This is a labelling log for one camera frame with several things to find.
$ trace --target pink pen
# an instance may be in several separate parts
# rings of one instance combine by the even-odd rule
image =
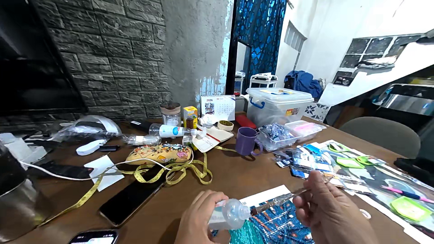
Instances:
[[[418,196],[416,194],[413,194],[413,193],[410,193],[410,192],[407,192],[407,191],[401,191],[401,190],[394,189],[394,188],[388,187],[388,186],[383,186],[383,185],[381,187],[384,188],[384,189],[388,189],[389,191],[393,191],[393,192],[396,192],[396,193],[401,194],[403,196],[406,196],[408,198],[412,198],[412,199],[416,199],[416,200],[421,200],[421,201],[424,201],[424,202],[429,202],[429,203],[433,203],[434,204],[433,200],[430,200],[428,198],[424,198],[424,197]]]

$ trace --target clear plastic storage box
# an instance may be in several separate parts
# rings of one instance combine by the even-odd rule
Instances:
[[[263,125],[298,121],[312,95],[285,88],[248,88],[247,117],[259,128]]]
[[[267,152],[271,152],[286,146],[294,144],[299,137],[289,138],[281,141],[275,141],[264,131],[258,134],[258,140],[262,143],[262,146]]]
[[[327,128],[323,125],[318,125],[304,120],[286,123],[285,127],[287,127],[294,135],[298,136],[297,142],[310,140],[314,138],[318,132]]]

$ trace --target gray stone brick wall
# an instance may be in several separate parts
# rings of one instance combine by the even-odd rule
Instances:
[[[89,114],[113,120],[160,117],[170,99],[161,0],[34,0]],[[0,117],[0,130],[37,128],[81,114]]]

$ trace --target blue clothes pile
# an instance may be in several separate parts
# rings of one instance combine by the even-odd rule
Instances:
[[[293,84],[290,84],[292,90],[310,93],[313,98],[321,97],[322,88],[311,73],[293,70],[285,76],[285,82],[289,78],[294,78]]]

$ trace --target wooden table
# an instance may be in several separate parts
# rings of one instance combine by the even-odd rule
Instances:
[[[303,119],[316,122],[306,117]],[[120,126],[125,134],[145,135],[143,132],[130,128],[127,123],[121,123]],[[239,125],[235,125],[235,134],[238,128]],[[224,142],[221,146],[235,148],[235,137]],[[401,157],[394,152],[330,126],[318,133],[314,139],[305,143],[324,142],[330,139],[363,153],[377,156],[389,164],[392,164],[397,157]],[[177,142],[181,142],[181,139],[177,138],[173,141],[173,143]],[[111,140],[108,144],[122,145],[123,143],[120,140]],[[94,152],[88,156],[78,156],[75,149],[79,146],[58,148],[51,153],[51,157],[60,164],[84,165],[105,154]],[[122,146],[118,151],[111,152],[109,157],[115,163],[122,162],[132,150],[133,147],[131,146]],[[279,185],[285,185],[291,191],[302,187],[303,180],[292,177],[288,168],[278,167],[273,161],[272,153],[263,153],[254,158],[242,158],[235,152],[212,149],[207,155],[208,168],[214,176],[211,184],[202,185],[192,171],[187,170],[187,176],[181,182],[173,186],[163,187],[120,228],[118,243],[173,243],[183,211],[200,191],[207,189],[222,191],[230,198],[241,199]],[[195,158],[203,160],[203,154],[196,152]],[[110,228],[108,221],[99,215],[98,208],[134,180],[133,176],[126,176],[102,192],[96,192],[82,207],[9,243],[66,244],[81,231]],[[43,193],[53,202],[53,213],[59,213],[76,203],[91,188],[92,184],[91,181],[62,179],[39,181]],[[401,226],[381,212],[356,196],[350,196],[350,198],[360,208],[367,210],[372,215],[370,222],[380,243],[417,243],[403,232]]]

